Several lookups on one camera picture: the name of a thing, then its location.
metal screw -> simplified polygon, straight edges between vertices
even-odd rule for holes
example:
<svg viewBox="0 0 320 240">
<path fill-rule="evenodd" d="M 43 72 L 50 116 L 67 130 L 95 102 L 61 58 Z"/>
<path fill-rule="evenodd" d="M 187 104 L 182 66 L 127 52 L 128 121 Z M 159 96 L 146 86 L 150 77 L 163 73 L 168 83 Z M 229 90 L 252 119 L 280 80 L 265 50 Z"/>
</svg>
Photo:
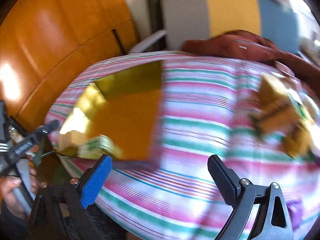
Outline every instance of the metal screw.
<svg viewBox="0 0 320 240">
<path fill-rule="evenodd" d="M 273 186 L 275 189 L 278 189 L 278 188 L 280 187 L 279 184 L 276 183 L 276 182 L 273 182 L 273 183 L 272 183 L 272 186 Z"/>
<path fill-rule="evenodd" d="M 72 184 L 72 185 L 78 184 L 78 182 L 79 182 L 79 179 L 77 179 L 77 178 L 73 178 L 70 180 L 70 184 Z"/>
<path fill-rule="evenodd" d="M 243 185 L 249 185 L 250 184 L 250 180 L 248 180 L 248 179 L 241 179 L 240 182 Z"/>
<path fill-rule="evenodd" d="M 48 183 L 42 182 L 42 183 L 40 184 L 40 187 L 41 187 L 41 188 L 45 188 L 45 187 L 47 187 L 47 185 L 48 185 Z"/>
</svg>

blue panel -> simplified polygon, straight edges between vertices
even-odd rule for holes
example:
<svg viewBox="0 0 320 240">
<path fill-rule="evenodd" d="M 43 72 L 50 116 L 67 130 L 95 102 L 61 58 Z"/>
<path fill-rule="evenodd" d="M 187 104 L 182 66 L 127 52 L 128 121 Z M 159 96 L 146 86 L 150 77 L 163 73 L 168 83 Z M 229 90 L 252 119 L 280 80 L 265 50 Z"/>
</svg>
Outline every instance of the blue panel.
<svg viewBox="0 0 320 240">
<path fill-rule="evenodd" d="M 280 50 L 296 54 L 299 50 L 298 16 L 275 0 L 258 0 L 262 37 L 270 39 Z"/>
</svg>

gray panel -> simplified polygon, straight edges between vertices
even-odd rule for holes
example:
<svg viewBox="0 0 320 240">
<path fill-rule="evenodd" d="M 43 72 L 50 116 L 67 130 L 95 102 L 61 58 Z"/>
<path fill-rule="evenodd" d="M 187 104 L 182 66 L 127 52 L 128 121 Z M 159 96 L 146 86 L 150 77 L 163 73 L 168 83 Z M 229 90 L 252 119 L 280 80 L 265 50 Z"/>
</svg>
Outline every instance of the gray panel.
<svg viewBox="0 0 320 240">
<path fill-rule="evenodd" d="M 162 0 L 168 50 L 180 50 L 186 40 L 210 38 L 206 0 Z"/>
</svg>

table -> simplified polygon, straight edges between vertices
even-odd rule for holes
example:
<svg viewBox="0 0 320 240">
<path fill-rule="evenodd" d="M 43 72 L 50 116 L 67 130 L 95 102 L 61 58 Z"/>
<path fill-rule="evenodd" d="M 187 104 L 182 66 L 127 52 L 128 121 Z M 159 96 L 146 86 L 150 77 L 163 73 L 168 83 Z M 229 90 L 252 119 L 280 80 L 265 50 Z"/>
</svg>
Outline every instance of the table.
<svg viewBox="0 0 320 240">
<path fill-rule="evenodd" d="M 309 157 L 279 150 L 283 134 L 256 140 L 248 114 L 260 108 L 254 94 L 260 74 L 275 69 L 257 62 L 150 52 L 98 62 L 82 72 L 49 110 L 46 122 L 64 121 L 89 82 L 135 65 L 164 60 L 164 113 L 160 169 L 112 170 L 96 204 L 143 239 L 214 239 L 232 208 L 225 205 L 207 170 L 218 154 L 239 177 L 257 185 L 280 184 L 286 202 L 299 201 L 302 239 L 320 211 L 320 170 Z M 57 134 L 51 140 L 56 141 Z M 94 162 L 60 157 L 73 177 Z M 241 239 L 247 239 L 257 207 Z"/>
</svg>

orange wooden panel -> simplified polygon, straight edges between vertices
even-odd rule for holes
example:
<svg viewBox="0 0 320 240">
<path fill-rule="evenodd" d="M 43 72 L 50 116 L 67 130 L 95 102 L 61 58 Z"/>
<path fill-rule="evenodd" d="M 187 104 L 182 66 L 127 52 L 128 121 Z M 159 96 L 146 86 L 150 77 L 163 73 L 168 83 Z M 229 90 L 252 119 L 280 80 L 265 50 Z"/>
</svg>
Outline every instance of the orange wooden panel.
<svg viewBox="0 0 320 240">
<path fill-rule="evenodd" d="M 0 82 L 2 98 L 15 116 L 41 79 L 3 22 L 0 28 Z"/>
<path fill-rule="evenodd" d="M 126 53 L 138 43 L 138 37 L 132 21 L 127 21 L 119 24 L 116 27 L 117 34 L 119 35 L 120 42 L 124 47 Z"/>
<path fill-rule="evenodd" d="M 101 0 L 112 27 L 131 20 L 130 11 L 125 0 Z"/>
<path fill-rule="evenodd" d="M 80 44 L 106 30 L 108 23 L 99 0 L 59 0 Z"/>
<path fill-rule="evenodd" d="M 17 115 L 18 122 L 28 130 L 43 124 L 49 108 L 57 97 L 88 66 L 87 60 L 79 50 L 70 54 L 33 91 Z"/>
<path fill-rule="evenodd" d="M 89 65 L 97 63 L 111 57 L 121 55 L 119 45 L 113 33 L 108 30 L 97 36 L 91 41 L 88 41 L 81 46 L 81 51 L 87 58 Z"/>
<path fill-rule="evenodd" d="M 77 43 L 56 0 L 18 0 L 9 21 L 26 57 L 44 77 Z"/>
</svg>

